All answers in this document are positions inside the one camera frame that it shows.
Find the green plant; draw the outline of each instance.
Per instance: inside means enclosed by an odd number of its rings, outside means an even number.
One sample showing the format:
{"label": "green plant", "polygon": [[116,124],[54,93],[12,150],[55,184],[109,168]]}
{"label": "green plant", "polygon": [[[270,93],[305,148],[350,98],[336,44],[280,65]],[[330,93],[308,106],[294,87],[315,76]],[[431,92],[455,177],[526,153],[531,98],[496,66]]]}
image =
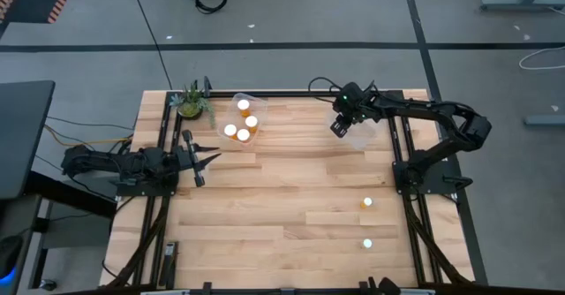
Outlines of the green plant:
{"label": "green plant", "polygon": [[210,126],[215,128],[214,107],[208,99],[204,98],[204,93],[196,88],[196,81],[191,85],[190,90],[185,86],[183,92],[173,95],[170,106],[178,107],[178,111],[185,117],[194,117],[202,110],[207,111]]}

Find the concrete floor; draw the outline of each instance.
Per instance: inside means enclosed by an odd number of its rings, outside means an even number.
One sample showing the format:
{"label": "concrete floor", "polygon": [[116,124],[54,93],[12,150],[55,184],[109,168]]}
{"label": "concrete floor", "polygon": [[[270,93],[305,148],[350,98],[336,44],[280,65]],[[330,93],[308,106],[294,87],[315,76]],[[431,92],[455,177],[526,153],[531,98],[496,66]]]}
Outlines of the concrete floor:
{"label": "concrete floor", "polygon": [[[479,1],[416,0],[427,41],[565,42],[565,16],[551,11],[481,13]],[[209,16],[197,13],[191,0],[141,2],[160,44],[416,42],[406,0],[229,0],[224,10]],[[153,44],[135,0],[69,0],[56,24],[10,24],[0,39],[0,48],[112,44]],[[518,60],[531,50],[430,53],[443,98],[468,103],[493,123],[483,149],[458,156],[463,174],[475,180],[468,195],[489,283],[565,290],[565,158],[560,155],[565,131],[522,124],[528,114],[554,114],[552,106],[558,108],[556,114],[565,110],[565,70],[520,70]],[[174,88],[204,75],[214,88],[297,88],[319,75],[340,83],[375,79],[382,88],[428,87],[416,49],[181,50],[162,56]],[[565,64],[565,51],[532,63]],[[131,126],[142,91],[168,88],[152,51],[0,53],[0,73],[0,82],[54,80],[49,114],[90,123]],[[106,127],[49,124],[82,140],[127,135]],[[50,135],[42,135],[38,155],[59,164],[63,152]],[[34,170],[64,179],[39,160]],[[54,213],[77,211],[57,207]],[[99,239],[49,254],[44,277],[59,282],[54,292],[97,285],[107,226],[96,218],[59,223],[61,240],[87,230],[96,231]],[[19,291],[44,292],[28,291],[26,284]]]}

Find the white cable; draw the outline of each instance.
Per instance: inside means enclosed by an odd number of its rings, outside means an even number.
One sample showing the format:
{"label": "white cable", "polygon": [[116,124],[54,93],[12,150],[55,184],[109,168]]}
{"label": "white cable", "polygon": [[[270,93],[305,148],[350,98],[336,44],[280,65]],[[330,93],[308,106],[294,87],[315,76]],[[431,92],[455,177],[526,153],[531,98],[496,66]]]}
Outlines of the white cable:
{"label": "white cable", "polygon": [[[557,12],[557,13],[565,16],[565,12],[563,12],[563,11],[558,11],[557,9],[552,8],[552,7],[547,7],[547,9],[549,9],[550,11],[553,11],[553,12]],[[531,53],[531,54],[523,57],[522,60],[520,60],[520,62],[518,62],[518,65],[520,66],[521,69],[530,70],[530,71],[565,69],[565,64],[564,65],[556,65],[556,66],[539,66],[539,67],[530,67],[530,66],[523,66],[522,65],[522,63],[525,60],[529,59],[530,57],[533,57],[533,56],[536,56],[538,54],[542,54],[542,53],[545,53],[545,52],[556,51],[556,50],[561,50],[561,49],[565,49],[565,46],[560,47],[560,48],[541,49],[540,51],[536,51],[534,53]]]}

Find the wooden tabletop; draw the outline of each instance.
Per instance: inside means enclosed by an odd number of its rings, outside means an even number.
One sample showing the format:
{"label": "wooden tabletop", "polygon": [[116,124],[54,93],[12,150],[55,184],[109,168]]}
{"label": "wooden tabletop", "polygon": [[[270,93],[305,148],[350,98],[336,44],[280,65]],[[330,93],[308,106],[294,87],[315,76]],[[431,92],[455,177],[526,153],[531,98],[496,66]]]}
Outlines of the wooden tabletop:
{"label": "wooden tabletop", "polygon": [[[403,91],[407,98],[427,98],[423,89]],[[165,95],[144,93],[133,151],[156,146]],[[355,150],[329,130],[330,103],[304,97],[266,101],[268,119],[247,149],[220,138],[206,114],[183,122],[182,130],[190,129],[196,142],[219,147],[222,155],[203,173],[204,187],[195,188],[192,171],[183,171],[171,200],[165,243],[179,242],[175,287],[201,289],[204,282],[212,282],[215,289],[350,288],[369,276],[416,286],[403,204],[391,170],[394,154],[387,123],[376,125],[376,137]],[[222,119],[230,99],[212,102],[217,119]],[[171,111],[167,149],[175,115]],[[438,142],[434,122],[410,122],[416,148]],[[407,157],[403,139],[401,144]],[[365,197],[374,204],[362,209]],[[438,246],[472,279],[455,204],[441,196],[426,199]],[[146,198],[135,198],[116,216],[106,254],[111,271],[118,272],[138,246],[145,206]],[[363,247],[366,238],[373,247]],[[426,278],[432,281],[421,241],[420,247]],[[145,282],[152,258],[150,250]],[[101,284],[111,279],[102,272]]]}

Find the glowing light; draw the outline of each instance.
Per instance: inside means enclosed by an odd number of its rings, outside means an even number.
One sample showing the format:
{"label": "glowing light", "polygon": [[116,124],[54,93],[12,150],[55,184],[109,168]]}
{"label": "glowing light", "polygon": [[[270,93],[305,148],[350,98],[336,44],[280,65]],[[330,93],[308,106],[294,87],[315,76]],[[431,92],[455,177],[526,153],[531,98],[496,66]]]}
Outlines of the glowing light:
{"label": "glowing light", "polygon": [[10,274],[0,278],[0,285],[7,285],[11,283],[11,280],[13,280],[15,276],[16,276],[16,268],[13,268]]}

